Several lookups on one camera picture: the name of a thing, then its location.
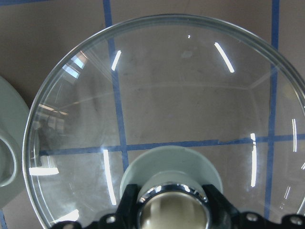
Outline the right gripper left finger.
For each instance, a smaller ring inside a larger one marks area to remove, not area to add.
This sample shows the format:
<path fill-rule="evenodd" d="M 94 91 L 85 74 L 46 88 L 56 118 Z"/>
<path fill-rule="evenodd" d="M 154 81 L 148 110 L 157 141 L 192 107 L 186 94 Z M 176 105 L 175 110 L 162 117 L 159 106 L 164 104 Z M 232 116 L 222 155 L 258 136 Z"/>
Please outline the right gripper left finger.
<path fill-rule="evenodd" d="M 51 226 L 52 229 L 132 229 L 135 225 L 138 186 L 126 186 L 118 208 L 114 213 L 102 216 L 98 221 L 83 227 L 77 221 L 62 221 Z"/>

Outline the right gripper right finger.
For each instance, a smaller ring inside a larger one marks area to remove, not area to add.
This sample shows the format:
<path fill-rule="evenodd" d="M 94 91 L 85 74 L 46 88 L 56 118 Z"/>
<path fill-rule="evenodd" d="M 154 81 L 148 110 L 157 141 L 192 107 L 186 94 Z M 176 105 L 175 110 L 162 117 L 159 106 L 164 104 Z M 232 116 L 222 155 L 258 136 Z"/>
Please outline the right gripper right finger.
<path fill-rule="evenodd" d="M 267 220 L 252 211 L 240 212 L 212 184 L 203 185 L 211 213 L 210 229 L 303 229 L 305 217 L 289 214 L 282 217 L 281 222 Z"/>

